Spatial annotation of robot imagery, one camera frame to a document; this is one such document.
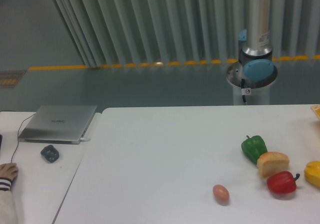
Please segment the person's hand on mouse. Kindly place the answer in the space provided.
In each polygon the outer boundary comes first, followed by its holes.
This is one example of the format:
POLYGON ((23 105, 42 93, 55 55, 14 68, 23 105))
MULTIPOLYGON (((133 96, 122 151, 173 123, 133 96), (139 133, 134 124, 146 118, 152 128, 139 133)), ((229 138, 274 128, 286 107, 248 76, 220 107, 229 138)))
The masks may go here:
POLYGON ((19 173, 16 163, 5 163, 0 165, 0 178, 12 182, 19 173))

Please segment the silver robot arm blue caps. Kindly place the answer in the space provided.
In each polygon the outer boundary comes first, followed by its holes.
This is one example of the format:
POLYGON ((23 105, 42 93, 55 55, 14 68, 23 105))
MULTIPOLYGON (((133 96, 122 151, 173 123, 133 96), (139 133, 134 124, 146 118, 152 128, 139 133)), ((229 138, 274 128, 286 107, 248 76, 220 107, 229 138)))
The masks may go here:
POLYGON ((241 44, 239 63, 242 66, 241 78, 246 82, 261 81, 271 75, 271 0, 247 0, 246 41, 241 44))

